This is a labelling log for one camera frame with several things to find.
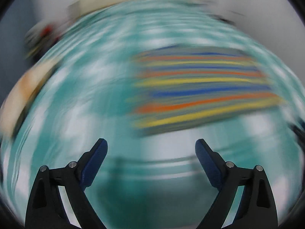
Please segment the striped knit sweater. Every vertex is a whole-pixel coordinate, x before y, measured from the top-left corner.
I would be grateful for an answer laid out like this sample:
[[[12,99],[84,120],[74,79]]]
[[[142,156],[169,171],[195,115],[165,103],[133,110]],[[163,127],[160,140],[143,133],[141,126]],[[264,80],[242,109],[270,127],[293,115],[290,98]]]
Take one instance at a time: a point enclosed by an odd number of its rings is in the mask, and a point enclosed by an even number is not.
[[[144,135],[198,127],[282,103],[258,60],[234,48],[177,45],[133,57],[132,126]]]

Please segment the green plaid bed sheet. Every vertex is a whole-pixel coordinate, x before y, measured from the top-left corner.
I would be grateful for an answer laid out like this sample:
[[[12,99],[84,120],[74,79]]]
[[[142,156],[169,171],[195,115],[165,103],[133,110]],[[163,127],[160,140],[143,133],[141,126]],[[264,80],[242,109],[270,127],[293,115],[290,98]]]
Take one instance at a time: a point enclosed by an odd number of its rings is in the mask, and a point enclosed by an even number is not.
[[[141,52],[177,45],[243,50],[282,98],[276,107],[198,127],[144,135],[132,126]],[[304,154],[290,123],[304,87],[274,53],[185,0],[137,0],[85,15],[39,61],[59,59],[19,130],[1,142],[1,195],[20,224],[39,168],[62,168],[103,138],[108,154],[85,190],[108,228],[196,228],[218,191],[195,155],[204,139],[225,161],[261,165],[283,221],[303,190]]]

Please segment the pile of clothes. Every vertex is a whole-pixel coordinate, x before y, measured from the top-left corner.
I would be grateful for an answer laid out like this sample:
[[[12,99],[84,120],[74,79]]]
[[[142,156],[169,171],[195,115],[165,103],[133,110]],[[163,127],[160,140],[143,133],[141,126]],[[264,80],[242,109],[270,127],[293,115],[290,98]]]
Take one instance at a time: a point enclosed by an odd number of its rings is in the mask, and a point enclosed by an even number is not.
[[[61,32],[56,23],[38,22],[24,36],[25,58],[37,62],[60,38]]]

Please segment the cream orange striped pillow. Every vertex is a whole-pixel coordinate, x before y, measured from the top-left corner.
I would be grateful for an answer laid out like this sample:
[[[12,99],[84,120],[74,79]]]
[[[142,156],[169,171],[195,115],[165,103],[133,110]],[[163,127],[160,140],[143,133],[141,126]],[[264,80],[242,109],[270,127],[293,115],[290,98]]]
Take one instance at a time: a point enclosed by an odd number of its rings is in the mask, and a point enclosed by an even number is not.
[[[58,58],[45,60],[20,77],[1,105],[1,135],[14,136],[31,103],[58,66]]]

